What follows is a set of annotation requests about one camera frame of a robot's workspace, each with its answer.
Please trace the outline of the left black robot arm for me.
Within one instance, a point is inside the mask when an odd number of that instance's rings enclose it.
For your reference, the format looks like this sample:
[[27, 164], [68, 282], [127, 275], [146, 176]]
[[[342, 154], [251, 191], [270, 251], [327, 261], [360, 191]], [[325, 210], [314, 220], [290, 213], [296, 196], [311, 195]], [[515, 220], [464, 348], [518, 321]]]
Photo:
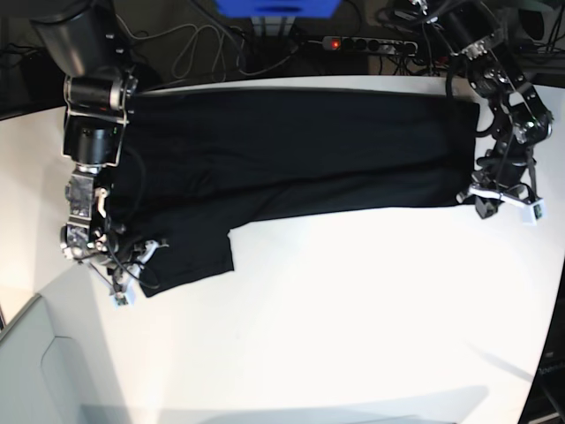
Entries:
[[416, 1], [415, 22], [438, 32], [454, 59], [446, 78], [446, 94], [463, 65], [475, 94], [487, 100], [492, 123], [478, 132], [495, 144], [476, 161], [469, 187], [457, 196], [473, 199], [478, 215], [486, 219], [509, 204], [534, 225], [546, 214], [539, 196], [534, 148], [550, 137], [552, 112], [527, 80], [491, 11], [480, 1]]

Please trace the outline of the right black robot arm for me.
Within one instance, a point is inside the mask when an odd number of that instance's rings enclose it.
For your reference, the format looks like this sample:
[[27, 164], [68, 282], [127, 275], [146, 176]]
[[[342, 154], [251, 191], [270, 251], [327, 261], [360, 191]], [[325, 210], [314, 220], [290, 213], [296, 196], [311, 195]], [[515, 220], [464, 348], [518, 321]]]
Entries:
[[93, 271], [104, 267], [98, 277], [114, 302], [130, 305], [133, 283], [162, 243], [126, 239], [109, 212], [108, 169], [119, 165], [138, 87], [129, 40], [111, 1], [43, 1], [30, 21], [65, 75], [62, 154], [75, 168], [65, 188], [63, 253]]

